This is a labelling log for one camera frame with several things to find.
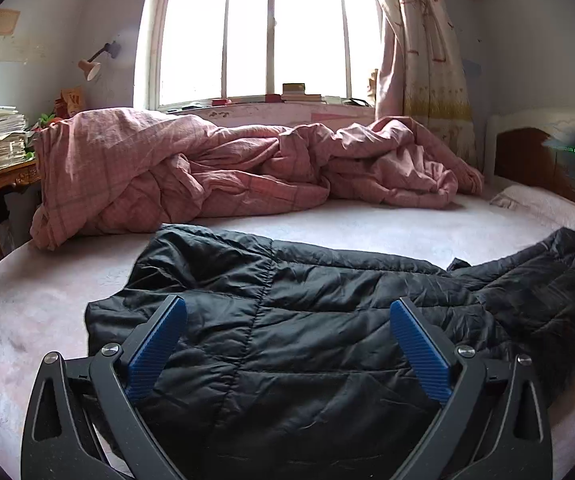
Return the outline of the black puffer jacket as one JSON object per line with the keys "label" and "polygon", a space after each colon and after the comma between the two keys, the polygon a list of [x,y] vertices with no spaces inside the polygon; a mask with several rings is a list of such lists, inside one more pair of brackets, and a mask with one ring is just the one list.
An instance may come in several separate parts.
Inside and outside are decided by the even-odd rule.
{"label": "black puffer jacket", "polygon": [[387,479],[432,422],[389,329],[411,299],[455,344],[529,354],[545,398],[575,374],[575,232],[447,269],[202,226],[164,226],[125,287],[89,304],[88,348],[169,295],[188,325],[140,412],[189,479]]}

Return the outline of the pink pillow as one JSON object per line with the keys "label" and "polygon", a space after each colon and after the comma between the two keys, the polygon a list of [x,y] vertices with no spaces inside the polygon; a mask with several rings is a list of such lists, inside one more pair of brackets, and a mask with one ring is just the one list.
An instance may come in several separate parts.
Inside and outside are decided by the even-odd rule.
{"label": "pink pillow", "polygon": [[543,188],[513,184],[493,196],[489,204],[528,214],[553,230],[575,231],[575,203]]}

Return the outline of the wooden white headboard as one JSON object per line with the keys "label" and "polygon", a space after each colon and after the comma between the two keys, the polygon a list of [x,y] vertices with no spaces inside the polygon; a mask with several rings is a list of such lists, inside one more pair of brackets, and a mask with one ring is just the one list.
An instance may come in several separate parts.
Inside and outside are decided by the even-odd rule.
{"label": "wooden white headboard", "polygon": [[544,188],[575,203],[575,183],[564,174],[559,152],[545,145],[575,133],[575,108],[533,108],[487,119],[484,174],[495,188]]}

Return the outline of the pink bed sheet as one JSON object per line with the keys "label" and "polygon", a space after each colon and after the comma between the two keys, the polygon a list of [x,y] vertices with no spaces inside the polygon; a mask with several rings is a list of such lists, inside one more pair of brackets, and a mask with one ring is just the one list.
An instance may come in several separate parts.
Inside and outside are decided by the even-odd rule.
{"label": "pink bed sheet", "polygon": [[[329,202],[294,214],[215,219],[212,227],[335,249],[382,252],[432,262],[480,264],[555,231],[528,214],[489,204],[499,192],[459,196],[444,210]],[[0,262],[0,468],[20,474],[26,406],[41,358],[87,351],[84,312],[127,282],[148,239],[143,234],[70,240],[53,252],[32,245]]]}

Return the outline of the patterned beige curtain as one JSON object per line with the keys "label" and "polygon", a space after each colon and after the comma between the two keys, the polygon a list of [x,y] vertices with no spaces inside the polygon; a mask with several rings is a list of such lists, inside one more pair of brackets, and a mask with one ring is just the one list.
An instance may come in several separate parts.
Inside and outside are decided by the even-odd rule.
{"label": "patterned beige curtain", "polygon": [[383,15],[375,117],[420,122],[468,164],[477,164],[469,93],[444,0],[377,0]]}

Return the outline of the pink quilted duvet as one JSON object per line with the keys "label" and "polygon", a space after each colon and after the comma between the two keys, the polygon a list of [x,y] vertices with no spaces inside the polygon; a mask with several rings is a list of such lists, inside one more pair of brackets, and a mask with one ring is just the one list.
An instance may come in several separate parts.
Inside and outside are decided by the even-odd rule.
{"label": "pink quilted duvet", "polygon": [[165,223],[311,209],[331,198],[441,209],[481,173],[409,117],[331,129],[222,127],[196,115],[88,110],[34,140],[42,202],[30,235],[150,233]]}

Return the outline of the orange plush toy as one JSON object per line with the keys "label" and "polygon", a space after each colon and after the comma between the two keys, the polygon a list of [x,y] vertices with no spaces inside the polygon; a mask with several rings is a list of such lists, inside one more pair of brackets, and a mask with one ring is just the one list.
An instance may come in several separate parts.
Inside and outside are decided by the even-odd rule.
{"label": "orange plush toy", "polygon": [[56,122],[62,122],[63,118],[57,114],[41,114],[37,122],[34,123],[33,127],[30,128],[32,131],[40,131],[42,129],[48,128],[49,126],[55,124]]}

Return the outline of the books on windowsill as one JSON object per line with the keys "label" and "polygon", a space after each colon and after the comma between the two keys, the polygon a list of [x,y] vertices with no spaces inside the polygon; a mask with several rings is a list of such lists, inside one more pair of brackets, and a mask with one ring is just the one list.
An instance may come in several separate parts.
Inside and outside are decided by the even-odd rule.
{"label": "books on windowsill", "polygon": [[302,82],[282,84],[281,100],[286,103],[323,103],[324,97],[319,93],[308,93]]}

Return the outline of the white framed window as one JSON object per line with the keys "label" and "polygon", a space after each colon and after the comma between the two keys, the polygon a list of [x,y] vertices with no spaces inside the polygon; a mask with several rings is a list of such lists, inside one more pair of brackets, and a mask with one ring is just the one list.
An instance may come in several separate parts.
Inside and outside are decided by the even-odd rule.
{"label": "white framed window", "polygon": [[146,0],[134,101],[181,110],[303,88],[370,104],[381,24],[376,0]]}

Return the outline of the pink wall lamp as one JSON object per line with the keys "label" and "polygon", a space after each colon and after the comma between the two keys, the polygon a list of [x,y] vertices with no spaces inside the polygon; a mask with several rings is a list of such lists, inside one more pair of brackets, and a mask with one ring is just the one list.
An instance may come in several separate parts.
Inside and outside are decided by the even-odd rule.
{"label": "pink wall lamp", "polygon": [[92,81],[98,76],[101,70],[101,63],[98,62],[98,58],[103,54],[109,55],[110,58],[117,58],[120,54],[120,50],[122,50],[122,46],[117,44],[116,41],[112,41],[110,44],[105,44],[101,49],[97,50],[90,58],[80,60],[77,63],[77,67],[84,74],[86,81]]}

